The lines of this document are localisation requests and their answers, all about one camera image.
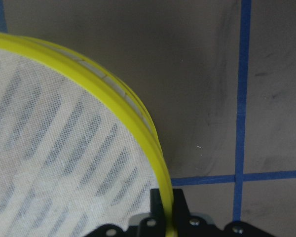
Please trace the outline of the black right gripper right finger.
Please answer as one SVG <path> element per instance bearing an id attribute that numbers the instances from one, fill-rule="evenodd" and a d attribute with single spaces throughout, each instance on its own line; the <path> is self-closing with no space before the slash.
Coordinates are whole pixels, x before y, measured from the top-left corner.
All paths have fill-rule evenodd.
<path id="1" fill-rule="evenodd" d="M 175 225 L 188 225 L 190 211 L 182 189 L 173 189 L 173 220 Z"/>

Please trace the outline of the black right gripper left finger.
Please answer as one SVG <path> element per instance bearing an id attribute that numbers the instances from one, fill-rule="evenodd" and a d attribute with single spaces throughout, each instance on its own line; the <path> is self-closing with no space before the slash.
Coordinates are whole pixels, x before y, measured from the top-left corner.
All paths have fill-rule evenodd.
<path id="1" fill-rule="evenodd" d="M 150 217 L 157 222 L 165 222 L 165 213 L 159 189 L 150 190 Z"/>

